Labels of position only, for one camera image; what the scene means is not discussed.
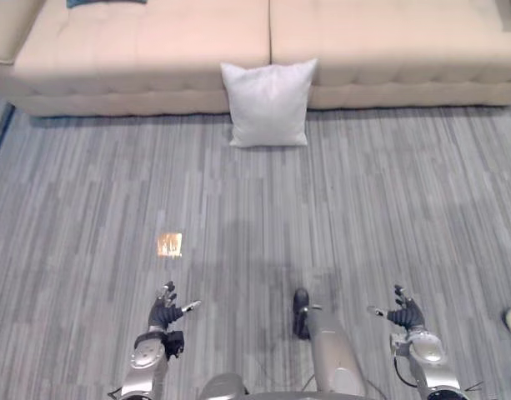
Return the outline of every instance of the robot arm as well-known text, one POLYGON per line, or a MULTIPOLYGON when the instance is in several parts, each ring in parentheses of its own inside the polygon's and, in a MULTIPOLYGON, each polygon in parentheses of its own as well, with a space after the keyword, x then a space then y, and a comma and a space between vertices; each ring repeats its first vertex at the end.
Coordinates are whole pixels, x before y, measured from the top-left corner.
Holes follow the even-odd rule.
POLYGON ((394 365, 397 365, 396 357, 409 360, 416 388, 423 400, 468 400, 448 364, 442 341, 426 329, 420 307, 412 298, 406 297, 404 291, 396 286, 396 303, 401 307, 397 311, 368 308, 372 314, 387 318, 406 330, 406 333, 390 335, 394 365))
POLYGON ((168 332, 168 326, 185 313, 198 307, 201 302, 191 302, 176 307, 173 282, 163 286, 149 313, 148 331, 134 344, 129 372, 123 381, 118 400, 159 400, 163 395, 163 381, 168 370, 168 360, 183 352, 183 332, 168 332))

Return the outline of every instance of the small paper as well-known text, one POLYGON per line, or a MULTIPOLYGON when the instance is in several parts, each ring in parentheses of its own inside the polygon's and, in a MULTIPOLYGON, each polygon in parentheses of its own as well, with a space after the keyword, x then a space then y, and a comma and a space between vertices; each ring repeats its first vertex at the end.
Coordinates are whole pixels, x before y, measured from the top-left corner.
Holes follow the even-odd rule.
POLYGON ((157 255, 159 257, 181 257, 181 233, 163 233, 157 240, 157 255))

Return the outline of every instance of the beige sofa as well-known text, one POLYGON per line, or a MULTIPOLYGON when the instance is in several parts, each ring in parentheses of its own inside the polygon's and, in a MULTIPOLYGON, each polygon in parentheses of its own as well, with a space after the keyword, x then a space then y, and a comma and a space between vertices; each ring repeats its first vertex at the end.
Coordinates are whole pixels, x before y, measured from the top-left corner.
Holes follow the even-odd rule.
POLYGON ((27 113, 221 113, 220 62, 318 58, 311 108, 511 104, 510 0, 0 0, 27 113))

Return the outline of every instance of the floor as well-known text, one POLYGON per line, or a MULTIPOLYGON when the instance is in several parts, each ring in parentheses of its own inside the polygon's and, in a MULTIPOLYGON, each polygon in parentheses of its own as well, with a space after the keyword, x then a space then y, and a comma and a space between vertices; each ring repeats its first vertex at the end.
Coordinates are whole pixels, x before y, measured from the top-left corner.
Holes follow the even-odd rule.
MULTIPOLYGON (((104 399, 128 370, 155 289, 203 305, 165 398, 214 374, 254 393, 300 389, 291 335, 305 286, 343 322, 365 375, 418 399, 391 368, 401 283, 465 387, 511 399, 511 108, 310 112, 308 147, 228 146, 228 116, 31 118, 0 147, 0 398, 104 399), (183 257, 157 257, 160 233, 183 257)), ((373 399, 381 398, 374 390, 373 399)))

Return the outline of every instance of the white pillow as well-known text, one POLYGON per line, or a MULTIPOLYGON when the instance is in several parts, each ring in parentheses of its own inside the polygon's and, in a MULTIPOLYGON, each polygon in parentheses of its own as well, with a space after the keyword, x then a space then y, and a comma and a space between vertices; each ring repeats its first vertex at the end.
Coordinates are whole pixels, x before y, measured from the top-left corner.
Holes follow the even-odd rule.
POLYGON ((244 69, 222 63, 231 146, 307 146, 305 114, 317 60, 244 69))

